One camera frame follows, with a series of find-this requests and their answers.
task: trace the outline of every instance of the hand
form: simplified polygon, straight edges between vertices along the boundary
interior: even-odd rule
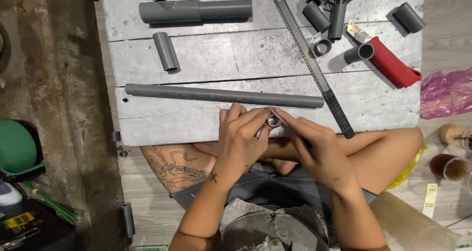
[[[280,108],[275,111],[286,121],[300,163],[310,176],[337,193],[359,185],[351,162],[331,128],[302,117],[296,119]]]
[[[267,149],[272,127],[265,125],[259,139],[255,134],[270,114],[267,108],[247,111],[239,103],[220,111],[219,156],[210,173],[211,182],[225,182],[229,189],[261,157]]]

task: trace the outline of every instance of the gray shorts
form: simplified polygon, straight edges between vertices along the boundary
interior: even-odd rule
[[[234,198],[266,207],[271,210],[304,204],[313,208],[328,222],[331,218],[331,190],[309,177],[299,167],[282,176],[266,163],[255,163],[254,167],[239,178],[228,192],[226,204]],[[187,209],[193,198],[202,187],[203,182],[170,194],[177,203]],[[377,197],[376,194],[363,189],[367,203]]]

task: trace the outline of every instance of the black taped handle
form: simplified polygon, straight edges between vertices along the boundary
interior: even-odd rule
[[[354,130],[351,127],[351,124],[349,124],[346,115],[344,115],[343,109],[341,109],[334,92],[332,90],[326,91],[323,93],[323,97],[325,98],[326,103],[334,116],[334,119],[338,123],[339,128],[341,128],[344,137],[346,139],[352,139],[355,134]]]

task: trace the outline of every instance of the green container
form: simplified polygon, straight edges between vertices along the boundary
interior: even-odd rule
[[[35,169],[36,144],[26,128],[14,120],[0,121],[0,170],[18,175]]]

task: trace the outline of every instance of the label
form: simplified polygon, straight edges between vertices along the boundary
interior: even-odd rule
[[[21,215],[18,215],[16,217],[14,217],[14,218],[11,218],[11,219],[8,219],[8,220],[4,221],[3,224],[7,228],[15,228],[15,227],[18,227],[18,226],[21,226],[21,225],[25,225],[25,224],[29,223],[32,220],[34,220],[34,217],[29,212],[26,212],[26,213],[23,213]]]
[[[423,214],[433,218],[434,204],[438,193],[438,184],[428,184],[426,188],[426,197],[424,198]]]

